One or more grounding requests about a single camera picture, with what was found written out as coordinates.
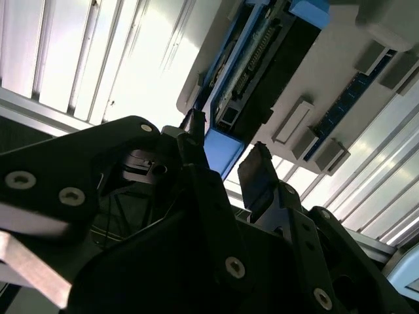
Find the black bracket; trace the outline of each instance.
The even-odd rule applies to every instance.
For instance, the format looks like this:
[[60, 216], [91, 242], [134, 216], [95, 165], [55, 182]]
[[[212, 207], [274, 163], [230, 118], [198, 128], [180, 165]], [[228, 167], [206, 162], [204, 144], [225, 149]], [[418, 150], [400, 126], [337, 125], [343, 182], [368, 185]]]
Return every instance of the black bracket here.
[[133, 149], [152, 150], [159, 137], [149, 121], [129, 116], [0, 155], [0, 228], [82, 240], [113, 166]]
[[254, 210], [250, 222], [281, 233], [291, 245], [304, 303], [315, 313], [339, 313], [314, 222], [302, 212], [297, 191], [278, 179], [271, 155], [257, 143], [239, 167], [245, 205]]
[[237, 292], [250, 293], [255, 278], [221, 176], [209, 169], [203, 146], [190, 134], [179, 135], [177, 142], [183, 162], [183, 180], [196, 198], [199, 221], [217, 280]]

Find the black cable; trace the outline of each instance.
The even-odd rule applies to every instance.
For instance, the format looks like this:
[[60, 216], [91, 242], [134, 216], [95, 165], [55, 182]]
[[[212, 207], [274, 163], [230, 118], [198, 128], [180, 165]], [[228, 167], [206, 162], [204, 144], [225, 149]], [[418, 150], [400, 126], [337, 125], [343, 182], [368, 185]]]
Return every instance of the black cable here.
[[122, 218], [122, 223], [124, 224], [125, 231], [128, 232], [127, 236], [130, 236], [132, 235], [132, 230], [131, 230], [130, 224], [128, 223], [128, 220], [126, 219], [125, 212], [124, 212], [124, 209], [122, 208], [122, 204], [120, 203], [118, 195], [115, 195], [115, 202], [117, 203], [117, 207], [118, 207], [120, 216]]
[[0, 290], [0, 295], [5, 291], [8, 285], [9, 285], [8, 283], [5, 283], [5, 285]]
[[108, 203], [108, 215], [107, 215], [107, 226], [105, 232], [105, 241], [103, 242], [103, 249], [106, 249], [107, 237], [109, 236], [109, 227], [111, 224], [111, 197], [109, 197]]

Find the screw hole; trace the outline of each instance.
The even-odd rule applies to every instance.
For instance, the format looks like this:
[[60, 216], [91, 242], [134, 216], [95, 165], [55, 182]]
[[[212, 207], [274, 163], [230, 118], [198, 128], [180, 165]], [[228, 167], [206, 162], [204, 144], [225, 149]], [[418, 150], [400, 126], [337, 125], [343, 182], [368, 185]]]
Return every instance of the screw hole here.
[[157, 165], [153, 168], [153, 170], [151, 171], [151, 173], [153, 175], [163, 175], [166, 172], [168, 172], [168, 168], [164, 165]]
[[29, 179], [27, 177], [24, 177], [23, 175], [18, 175], [16, 178], [14, 178], [14, 182], [25, 184], [29, 182]]
[[311, 242], [306, 241], [306, 245], [311, 251], [314, 251], [314, 245]]
[[68, 198], [68, 199], [71, 199], [71, 200], [75, 200], [75, 201], [77, 201], [79, 199], [79, 196], [76, 193], [73, 193], [73, 192], [67, 193], [64, 197]]

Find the cable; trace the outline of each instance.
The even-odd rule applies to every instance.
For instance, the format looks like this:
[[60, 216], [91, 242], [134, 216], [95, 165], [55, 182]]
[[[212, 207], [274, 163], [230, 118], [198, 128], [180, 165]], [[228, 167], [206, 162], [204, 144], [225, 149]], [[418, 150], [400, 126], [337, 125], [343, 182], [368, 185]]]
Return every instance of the cable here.
[[103, 249], [106, 249], [107, 237], [109, 236], [109, 227], [110, 227], [110, 224], [111, 224], [111, 197], [109, 197], [107, 212], [108, 212], [107, 226], [106, 226], [106, 233], [105, 233], [105, 241], [103, 242]]
[[122, 218], [122, 223], [124, 224], [125, 231], [128, 232], [128, 236], [132, 235], [132, 230], [128, 220], [126, 219], [124, 209], [122, 208], [122, 204], [120, 203], [119, 196], [115, 194], [115, 202], [117, 203], [117, 207]]
[[[103, 235], [105, 235], [106, 230], [104, 230], [104, 229], [102, 229], [102, 228], [99, 228], [99, 227], [95, 226], [94, 224], [92, 225], [92, 227], [93, 227], [93, 228], [95, 228], [95, 229], [97, 229], [97, 230], [92, 230], [92, 231], [96, 231], [97, 233], [101, 232], [101, 233], [103, 233]], [[124, 239], [124, 238], [123, 238], [123, 237], [121, 237], [120, 235], [118, 235], [118, 234], [114, 234], [114, 233], [112, 233], [112, 232], [108, 232], [108, 234], [109, 234], [110, 236], [119, 237], [121, 240], [123, 240], [123, 239]]]
[[[93, 232], [94, 234], [99, 234], [100, 236], [103, 236], [103, 237], [105, 237], [105, 234], [103, 234], [103, 233], [101, 233], [101, 232], [97, 232], [97, 231], [95, 231], [95, 230], [93, 230], [93, 229], [90, 229], [90, 231], [91, 232]], [[116, 241], [116, 242], [121, 242], [123, 239], [115, 239], [114, 237], [110, 237], [110, 236], [107, 236], [107, 238], [108, 239], [111, 239], [111, 240], [113, 240], [113, 241]]]
[[1, 288], [0, 290], [0, 295], [6, 290], [6, 288], [8, 287], [8, 283], [5, 283], [5, 285]]

